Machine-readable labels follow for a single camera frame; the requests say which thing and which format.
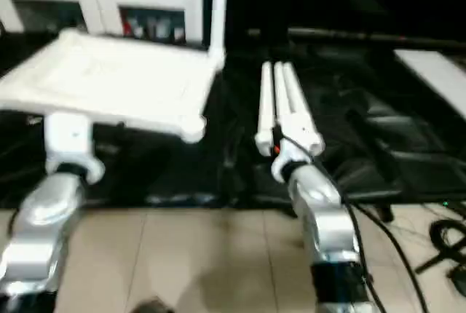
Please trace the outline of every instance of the tile floor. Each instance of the tile floor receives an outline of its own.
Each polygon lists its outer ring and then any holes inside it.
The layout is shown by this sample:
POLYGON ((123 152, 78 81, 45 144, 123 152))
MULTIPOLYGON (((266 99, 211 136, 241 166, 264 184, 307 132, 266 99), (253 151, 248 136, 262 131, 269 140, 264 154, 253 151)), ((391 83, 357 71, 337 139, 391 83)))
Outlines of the tile floor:
MULTIPOLYGON (((0 213, 1 229, 9 214, 0 213)), ((396 207, 395 214, 391 228, 412 264, 434 255, 427 232, 438 216, 420 206, 396 207)), ((389 241, 358 218, 387 311, 421 312, 389 241)), ((418 276, 432 313, 466 312, 466 298, 445 278, 450 267, 443 262, 418 276)), ((72 238, 55 311, 126 313, 157 295, 178 313, 313 312, 309 276, 300 225, 279 212, 92 211, 72 238)))

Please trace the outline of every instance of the white bracket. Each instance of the white bracket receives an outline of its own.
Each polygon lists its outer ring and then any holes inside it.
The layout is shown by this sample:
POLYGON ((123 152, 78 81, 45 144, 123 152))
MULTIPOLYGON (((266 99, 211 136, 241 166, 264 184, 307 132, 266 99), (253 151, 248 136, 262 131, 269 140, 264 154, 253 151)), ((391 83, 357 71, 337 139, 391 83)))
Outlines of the white bracket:
POLYGON ((71 163, 87 170, 89 184, 102 178, 105 166, 94 156, 92 122, 87 116, 55 112, 45 116, 44 130, 47 173, 54 173, 63 163, 71 163))
MULTIPOLYGON (((255 137, 259 152, 266 157, 271 155, 274 148, 272 128, 279 124, 284 136, 294 140, 311 156, 320 155, 325 144, 314 124, 293 65, 275 63, 274 78, 276 103, 272 91, 272 66, 265 62, 262 65, 261 102, 258 132, 255 137)), ((294 143, 282 138, 280 153, 272 164, 272 174, 277 181, 283 182, 281 170, 289 161, 310 162, 310 158, 294 143)))

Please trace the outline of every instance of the glass cabinet door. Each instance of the glass cabinet door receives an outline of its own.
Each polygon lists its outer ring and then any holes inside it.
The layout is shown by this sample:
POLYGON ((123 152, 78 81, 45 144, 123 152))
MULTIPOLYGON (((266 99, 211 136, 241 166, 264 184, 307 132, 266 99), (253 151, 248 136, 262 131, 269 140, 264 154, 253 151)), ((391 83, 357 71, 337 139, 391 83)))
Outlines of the glass cabinet door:
POLYGON ((183 44, 186 41, 184 11, 120 7, 123 34, 139 39, 183 44))
POLYGON ((97 0, 0 0, 0 20, 11 32, 58 32, 66 27, 104 32, 97 0))
POLYGON ((51 0, 12 0, 26 32, 57 33, 63 28, 87 30, 79 2, 51 0))

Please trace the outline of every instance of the beige floor tile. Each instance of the beige floor tile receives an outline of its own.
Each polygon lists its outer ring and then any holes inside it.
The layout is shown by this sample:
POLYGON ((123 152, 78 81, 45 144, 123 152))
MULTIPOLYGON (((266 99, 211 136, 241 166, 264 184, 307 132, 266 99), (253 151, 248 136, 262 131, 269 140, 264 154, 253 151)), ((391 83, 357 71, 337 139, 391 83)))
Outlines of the beige floor tile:
POLYGON ((315 292, 299 221, 275 211, 264 211, 264 220, 278 312, 313 312, 315 292))
MULTIPOLYGON (((429 205, 429 207, 436 213, 456 218, 454 213, 450 213, 442 207, 437 205, 429 205)), ((429 228, 433 221, 439 219, 439 216, 418 205, 397 206, 393 210, 395 221, 390 229, 408 256, 411 265, 415 268, 437 255, 438 251, 433 247, 429 238, 429 228)), ((390 246, 389 251, 395 253, 395 248, 390 246)), ((421 312, 413 285, 398 255, 395 255, 395 265, 416 310, 421 312)), ((444 312, 446 309, 452 313, 466 312, 466 299, 456 292, 456 289, 446 278, 446 272, 452 266, 453 262, 443 261, 416 276, 431 312, 444 312)))
POLYGON ((275 312, 262 212, 150 211, 127 312, 153 296, 177 313, 275 312))
POLYGON ((124 313, 145 210, 84 215, 70 244, 57 313, 124 313))

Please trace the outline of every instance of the cabinet door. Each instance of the cabinet door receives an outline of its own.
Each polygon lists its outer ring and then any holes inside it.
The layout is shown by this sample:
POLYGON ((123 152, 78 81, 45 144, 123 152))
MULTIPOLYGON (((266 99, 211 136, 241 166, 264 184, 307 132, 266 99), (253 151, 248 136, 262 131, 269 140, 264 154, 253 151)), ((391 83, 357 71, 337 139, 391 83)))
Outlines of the cabinet door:
POLYGON ((0 0, 0 20, 12 32, 76 26, 103 33, 97 0, 0 0))
POLYGON ((109 33, 124 34, 128 28, 133 32, 136 28, 145 39, 157 39, 157 35, 166 34, 167 28, 172 33, 184 29, 187 41, 202 41, 202 0, 98 1, 109 33))

